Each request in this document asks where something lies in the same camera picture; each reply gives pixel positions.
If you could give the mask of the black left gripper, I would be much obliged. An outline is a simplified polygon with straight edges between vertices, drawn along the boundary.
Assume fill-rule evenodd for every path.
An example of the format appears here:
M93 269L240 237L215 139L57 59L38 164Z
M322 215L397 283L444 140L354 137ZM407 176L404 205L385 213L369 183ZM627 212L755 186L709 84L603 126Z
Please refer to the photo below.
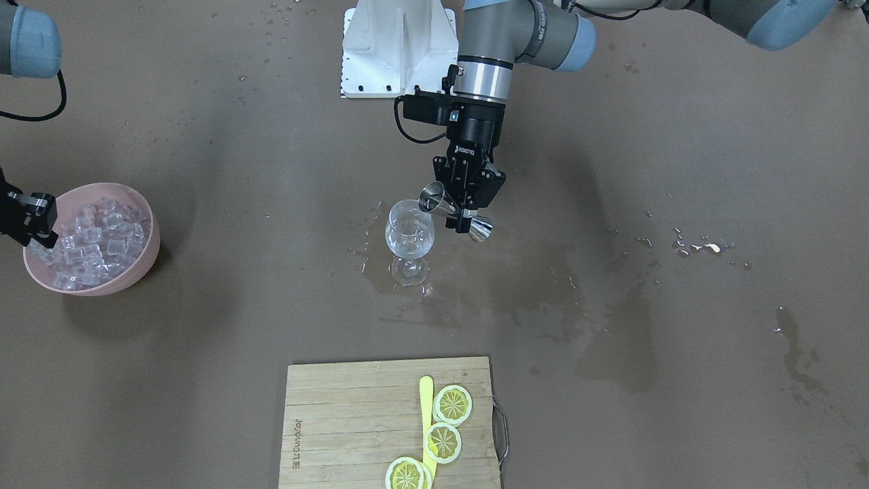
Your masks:
M506 173L494 165L500 142L505 105L482 101L453 101L446 115L449 145L443 157L432 161L434 178L445 186L448 214L445 227L469 234L478 210L491 204L506 182Z

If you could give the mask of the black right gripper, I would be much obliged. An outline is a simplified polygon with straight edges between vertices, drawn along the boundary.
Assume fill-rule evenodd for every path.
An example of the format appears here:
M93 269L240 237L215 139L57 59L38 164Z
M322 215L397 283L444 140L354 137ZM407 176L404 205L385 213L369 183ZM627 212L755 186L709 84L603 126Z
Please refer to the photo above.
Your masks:
M1 234L9 236L22 247L32 241L53 249L58 235L53 232L57 220L56 198L48 193L25 195L10 185L1 170Z

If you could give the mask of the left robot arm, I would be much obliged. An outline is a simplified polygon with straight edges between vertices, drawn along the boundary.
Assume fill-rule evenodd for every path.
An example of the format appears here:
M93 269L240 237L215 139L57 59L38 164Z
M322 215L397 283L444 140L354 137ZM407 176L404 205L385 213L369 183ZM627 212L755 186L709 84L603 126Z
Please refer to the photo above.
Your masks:
M445 128L447 152L432 161L435 182L421 197L426 213L446 211L446 226L482 242L492 223L479 213L506 181L494 150L506 112L513 69L540 66L575 72L595 51L592 18L628 20L664 8L705 16L763 50L806 37L834 9L832 1L468 1L456 62L438 94L407 96L431 109L429 124Z

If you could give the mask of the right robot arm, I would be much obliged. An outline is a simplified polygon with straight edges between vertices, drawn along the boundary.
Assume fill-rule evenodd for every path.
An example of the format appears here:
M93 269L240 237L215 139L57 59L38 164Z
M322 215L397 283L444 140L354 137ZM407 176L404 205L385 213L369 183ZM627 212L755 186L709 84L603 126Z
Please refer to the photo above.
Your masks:
M3 1L1 6L1 71L3 75L35 79L56 78L61 101L45 115L19 115L2 112L7 120L39 123L57 117L68 101L67 87L61 71L62 44L55 21L44 12ZM58 235L53 227L57 219L56 197L35 192L26 195L1 177L1 232L28 247L37 242L53 249Z

